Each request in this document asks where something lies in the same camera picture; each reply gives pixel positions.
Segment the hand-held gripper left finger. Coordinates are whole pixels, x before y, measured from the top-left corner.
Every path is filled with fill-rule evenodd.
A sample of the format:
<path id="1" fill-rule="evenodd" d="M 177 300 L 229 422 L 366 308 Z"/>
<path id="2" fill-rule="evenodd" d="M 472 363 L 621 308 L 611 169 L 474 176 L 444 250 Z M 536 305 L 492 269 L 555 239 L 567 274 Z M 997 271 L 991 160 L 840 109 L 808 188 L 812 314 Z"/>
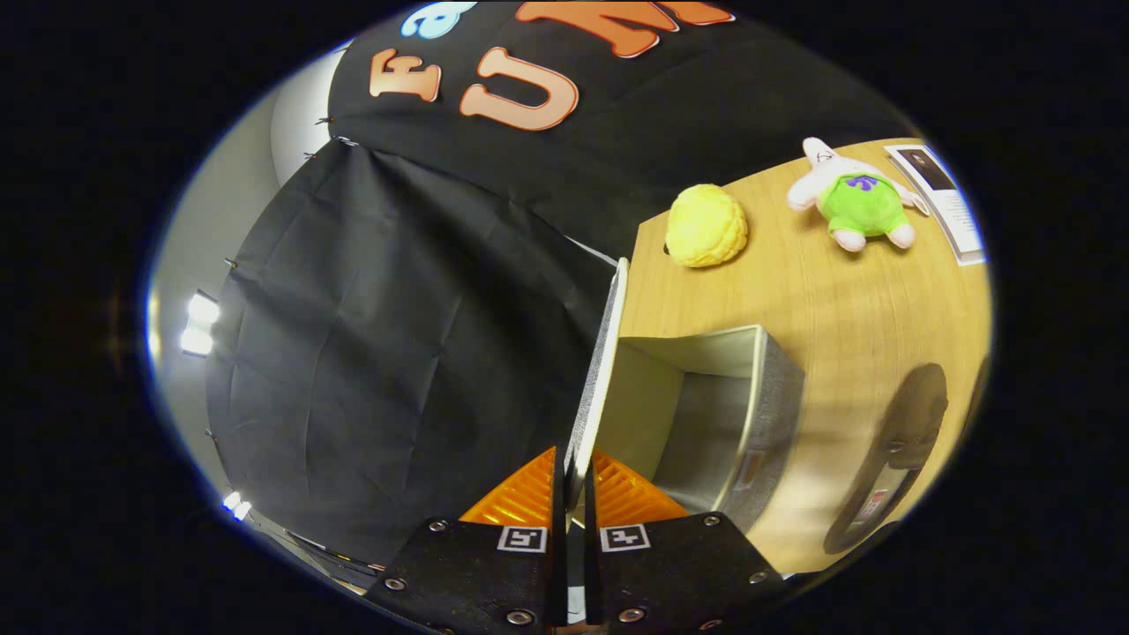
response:
<path id="1" fill-rule="evenodd" d="M 427 634 L 545 634 L 567 618 L 564 458 L 551 446 L 460 516 L 432 516 L 364 594 Z"/>

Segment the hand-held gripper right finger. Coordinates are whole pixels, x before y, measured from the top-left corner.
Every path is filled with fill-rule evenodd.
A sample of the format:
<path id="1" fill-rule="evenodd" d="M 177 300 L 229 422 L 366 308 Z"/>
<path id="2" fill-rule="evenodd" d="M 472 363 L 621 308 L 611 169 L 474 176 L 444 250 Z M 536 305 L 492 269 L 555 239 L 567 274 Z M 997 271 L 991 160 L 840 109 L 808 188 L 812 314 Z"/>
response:
<path id="1" fill-rule="evenodd" d="M 690 513 L 604 452 L 590 458 L 584 527 L 587 620 L 605 634 L 729 634 L 788 594 L 729 516 Z"/>

